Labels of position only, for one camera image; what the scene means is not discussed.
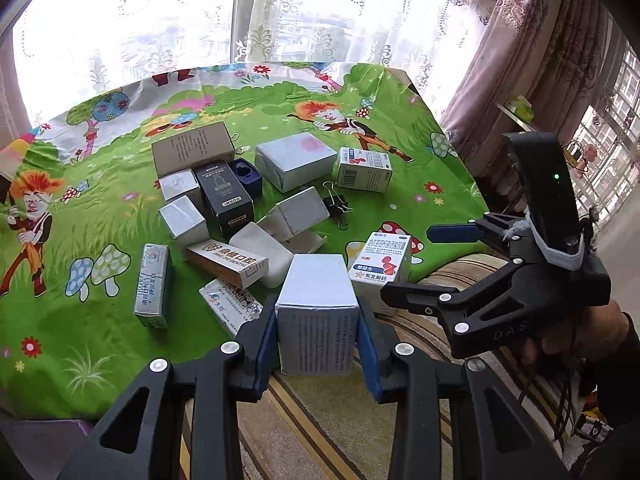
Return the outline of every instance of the tan box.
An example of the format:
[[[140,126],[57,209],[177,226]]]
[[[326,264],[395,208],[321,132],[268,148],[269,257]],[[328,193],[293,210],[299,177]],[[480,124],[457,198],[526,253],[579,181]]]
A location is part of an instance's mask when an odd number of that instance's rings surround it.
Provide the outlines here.
[[[187,260],[238,288],[248,287],[269,270],[268,258],[216,240],[187,248]]]
[[[206,164],[212,160],[231,162],[236,156],[225,123],[194,128],[151,144],[158,178],[176,171]]]

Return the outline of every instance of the small box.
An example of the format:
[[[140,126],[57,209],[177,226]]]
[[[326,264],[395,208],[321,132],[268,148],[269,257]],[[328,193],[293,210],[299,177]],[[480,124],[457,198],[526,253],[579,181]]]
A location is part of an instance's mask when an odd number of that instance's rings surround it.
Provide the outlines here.
[[[215,240],[187,248],[187,260],[238,288],[247,288],[269,270],[269,259]]]
[[[329,212],[316,188],[309,187],[278,202],[257,224],[277,241],[285,242],[327,218]]]
[[[158,178],[197,168],[212,160],[231,162],[236,149],[225,123],[213,123],[156,140],[151,144]]]
[[[166,245],[145,244],[140,262],[133,313],[149,328],[167,328],[166,304],[171,278],[171,253]]]
[[[349,375],[359,313],[340,254],[296,254],[276,302],[282,373]]]
[[[258,144],[255,167],[280,192],[332,172],[338,154],[308,132]]]
[[[209,239],[204,216],[187,197],[181,196],[161,207],[159,213],[179,248],[186,249],[190,245]]]
[[[182,170],[159,179],[164,201],[169,204],[181,196],[188,197],[196,209],[204,213],[200,184],[192,170]]]
[[[380,298],[380,289],[389,282],[404,282],[411,268],[411,237],[372,233],[349,269],[356,294],[367,300],[374,312],[394,316],[396,310]]]
[[[200,295],[233,336],[238,333],[242,323],[258,319],[262,312],[262,305],[250,292],[220,279],[203,286]]]
[[[393,171],[386,153],[340,148],[336,186],[382,193]]]
[[[196,177],[223,237],[231,238],[254,221],[254,201],[226,162],[216,160],[201,166]]]

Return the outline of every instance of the white box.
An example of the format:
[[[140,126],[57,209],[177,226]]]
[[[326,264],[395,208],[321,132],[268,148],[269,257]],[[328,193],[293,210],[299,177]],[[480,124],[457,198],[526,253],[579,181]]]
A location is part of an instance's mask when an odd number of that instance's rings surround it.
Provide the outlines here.
[[[181,196],[188,197],[196,209],[204,214],[202,192],[196,176],[191,170],[177,171],[158,179],[164,201],[169,204]]]
[[[258,144],[255,167],[286,193],[333,171],[338,154],[308,132]]]
[[[249,222],[232,236],[229,243],[246,251],[268,257],[269,271],[261,278],[261,281],[268,288],[282,285],[293,261],[293,253],[284,248],[279,241],[269,236],[254,222]]]
[[[386,153],[340,148],[336,186],[385,192],[393,171]]]
[[[411,268],[411,237],[372,233],[349,269],[356,294],[379,314],[394,316],[396,310],[380,298],[380,289],[389,282],[404,282]]]
[[[285,242],[327,218],[329,212],[316,188],[309,187],[278,202],[257,224],[277,241]]]
[[[349,375],[359,313],[340,254],[296,254],[276,302],[282,373]]]
[[[188,247],[189,262],[238,288],[247,288],[267,274],[269,259],[216,240]]]
[[[176,246],[185,249],[209,239],[209,231],[204,216],[186,196],[174,200],[160,208],[160,215],[171,231]]]
[[[262,312],[262,305],[249,292],[220,279],[203,286],[200,295],[233,336],[242,323],[258,319]]]

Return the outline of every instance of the tablecloth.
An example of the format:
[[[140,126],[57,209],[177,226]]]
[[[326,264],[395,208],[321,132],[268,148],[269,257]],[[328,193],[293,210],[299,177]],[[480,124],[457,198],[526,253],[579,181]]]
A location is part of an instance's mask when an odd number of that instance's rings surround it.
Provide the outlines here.
[[[417,281],[482,250],[426,240],[430,225],[478,218],[486,206],[424,102],[383,66],[213,66],[98,95],[0,152],[0,383],[18,416],[97,418],[150,359],[197,358],[227,338],[198,293],[212,277],[183,260],[158,215],[151,153],[156,139],[215,121],[250,162],[256,144],[303,131],[335,150],[390,153],[386,193],[340,190],[354,211],[344,231],[331,219],[316,227],[328,239],[322,252],[347,260],[371,232],[410,234]],[[309,185],[325,196],[328,178]],[[282,198],[265,182],[256,218]],[[210,234],[221,239],[213,225]],[[132,312],[150,242],[169,244],[174,260],[165,331]]]

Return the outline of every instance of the black box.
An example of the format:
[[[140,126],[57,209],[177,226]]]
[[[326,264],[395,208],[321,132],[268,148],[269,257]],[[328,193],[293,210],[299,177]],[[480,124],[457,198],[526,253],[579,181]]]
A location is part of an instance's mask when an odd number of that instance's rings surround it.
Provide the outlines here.
[[[215,160],[196,168],[195,174],[225,238],[254,221],[254,201],[226,162]]]

